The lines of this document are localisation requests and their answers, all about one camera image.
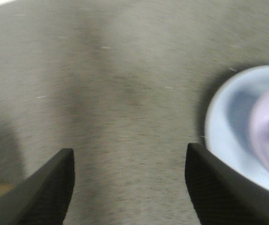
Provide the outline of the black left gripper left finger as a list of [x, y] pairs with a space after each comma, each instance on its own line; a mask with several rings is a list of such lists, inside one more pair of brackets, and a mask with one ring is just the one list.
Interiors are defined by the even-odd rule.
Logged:
[[75, 185], [72, 149], [62, 149], [0, 196], [0, 225], [62, 225]]

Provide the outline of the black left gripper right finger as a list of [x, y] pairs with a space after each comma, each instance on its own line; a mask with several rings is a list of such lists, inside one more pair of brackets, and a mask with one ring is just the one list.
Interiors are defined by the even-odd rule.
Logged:
[[228, 167], [203, 145], [188, 144], [184, 178], [202, 225], [269, 225], [269, 191]]

